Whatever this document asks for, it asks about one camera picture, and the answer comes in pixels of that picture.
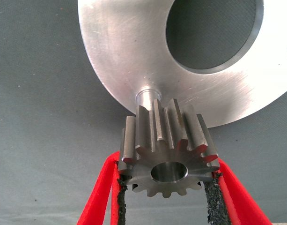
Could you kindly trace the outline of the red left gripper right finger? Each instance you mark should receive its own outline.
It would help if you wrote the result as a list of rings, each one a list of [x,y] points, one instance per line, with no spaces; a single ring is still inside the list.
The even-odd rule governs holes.
[[[220,158],[213,180],[205,182],[210,225],[270,225],[261,210],[230,167]]]

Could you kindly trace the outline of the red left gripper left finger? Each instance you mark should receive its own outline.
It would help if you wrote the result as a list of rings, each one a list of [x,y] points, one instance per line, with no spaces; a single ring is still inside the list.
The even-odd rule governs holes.
[[[124,225],[127,185],[118,172],[119,152],[107,157],[99,173],[94,189],[77,222],[78,225],[102,225],[109,196],[111,196],[111,225]]]

